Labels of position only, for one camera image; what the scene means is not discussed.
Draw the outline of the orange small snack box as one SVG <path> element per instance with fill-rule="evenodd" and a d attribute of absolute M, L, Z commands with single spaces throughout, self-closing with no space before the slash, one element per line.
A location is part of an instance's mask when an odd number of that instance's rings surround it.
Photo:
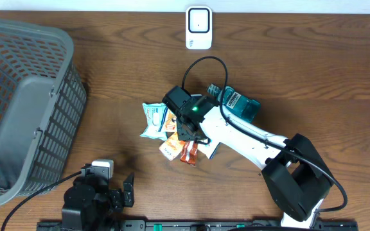
<path fill-rule="evenodd" d="M 179 140 L 178 133 L 173 133 L 159 146 L 159 151 L 169 160 L 175 159 L 183 150 L 186 141 Z"/>

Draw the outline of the blue mouthwash bottle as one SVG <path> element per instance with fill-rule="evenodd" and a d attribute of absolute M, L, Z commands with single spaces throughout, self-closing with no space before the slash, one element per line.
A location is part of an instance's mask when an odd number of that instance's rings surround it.
<path fill-rule="evenodd" d="M 227 86 L 225 88 L 223 106 L 224 112 L 226 112 L 226 108 L 236 117 L 251 123 L 259 112 L 261 105 L 255 99 L 247 98 L 246 96 L 236 92 L 232 87 Z"/>

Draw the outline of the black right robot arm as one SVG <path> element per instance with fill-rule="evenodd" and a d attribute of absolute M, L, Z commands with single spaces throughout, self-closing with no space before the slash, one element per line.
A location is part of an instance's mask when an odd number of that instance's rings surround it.
<path fill-rule="evenodd" d="M 231 87 L 210 85 L 208 94 L 191 95 L 174 87 L 163 103 L 177 118 L 179 139 L 200 145 L 225 144 L 258 168 L 284 227 L 311 228 L 333 186 L 333 175 L 312 142 L 301 134 L 288 139 L 255 127 L 260 104 Z"/>

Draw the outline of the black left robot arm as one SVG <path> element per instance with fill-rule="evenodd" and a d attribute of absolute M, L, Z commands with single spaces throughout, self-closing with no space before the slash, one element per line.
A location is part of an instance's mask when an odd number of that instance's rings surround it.
<path fill-rule="evenodd" d="M 64 194 L 60 230 L 120 230 L 120 222 L 112 217 L 125 207 L 134 205 L 134 174 L 123 182 L 122 189 L 110 189 L 103 174 L 84 174 Z"/>

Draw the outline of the light blue wipes pack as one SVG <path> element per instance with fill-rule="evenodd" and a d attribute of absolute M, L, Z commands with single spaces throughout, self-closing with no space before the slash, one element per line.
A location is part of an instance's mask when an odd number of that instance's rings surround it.
<path fill-rule="evenodd" d="M 146 116 L 147 127 L 140 135 L 149 139 L 167 139 L 166 132 L 163 131 L 164 117 L 168 112 L 168 108 L 163 103 L 143 103 L 143 110 Z"/>

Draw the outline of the cream chips snack bag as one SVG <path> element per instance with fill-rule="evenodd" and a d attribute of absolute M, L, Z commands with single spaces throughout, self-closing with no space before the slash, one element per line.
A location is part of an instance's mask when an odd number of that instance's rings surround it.
<path fill-rule="evenodd" d="M 177 121 L 193 124 L 200 121 L 202 123 L 204 116 L 212 108 L 218 106 L 218 101 L 209 96 L 178 92 L 167 93 L 163 98 L 163 103 L 168 108 L 163 129 L 170 133 L 177 132 Z M 212 159 L 218 146 L 219 142 L 209 138 L 209 144 L 198 144 L 198 150 L 205 154 L 208 159 Z"/>

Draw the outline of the red Top snack wrapper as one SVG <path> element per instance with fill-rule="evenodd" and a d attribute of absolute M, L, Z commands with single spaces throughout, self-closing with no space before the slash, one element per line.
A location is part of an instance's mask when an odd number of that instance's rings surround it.
<path fill-rule="evenodd" d="M 193 141 L 187 142 L 182 149 L 180 161 L 194 166 L 197 161 L 197 151 L 198 151 L 197 143 Z"/>

